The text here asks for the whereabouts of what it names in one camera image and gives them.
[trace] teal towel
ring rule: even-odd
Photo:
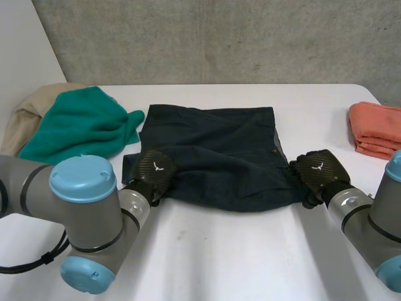
[[[55,165],[80,155],[110,157],[139,141],[142,111],[127,113],[99,87],[63,92],[20,158]]]

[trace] orange towel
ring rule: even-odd
[[[360,102],[349,115],[357,152],[390,160],[401,149],[401,108]]]

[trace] gray wall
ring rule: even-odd
[[[401,0],[34,0],[68,81],[357,83],[401,103]]]

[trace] white logo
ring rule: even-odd
[[[156,166],[156,162],[153,162],[153,165],[154,165],[154,167],[155,167],[155,171],[163,171],[163,170],[164,170],[164,168],[159,168],[159,167],[157,167],[157,166]]]
[[[323,162],[318,167],[313,167],[312,166],[312,169],[319,169],[320,171],[321,171],[322,168],[323,168]]]

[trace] dark shorts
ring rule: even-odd
[[[143,150],[158,149],[177,164],[167,197],[238,212],[305,198],[281,149],[273,108],[151,105],[139,136]],[[137,156],[124,156],[124,184]]]

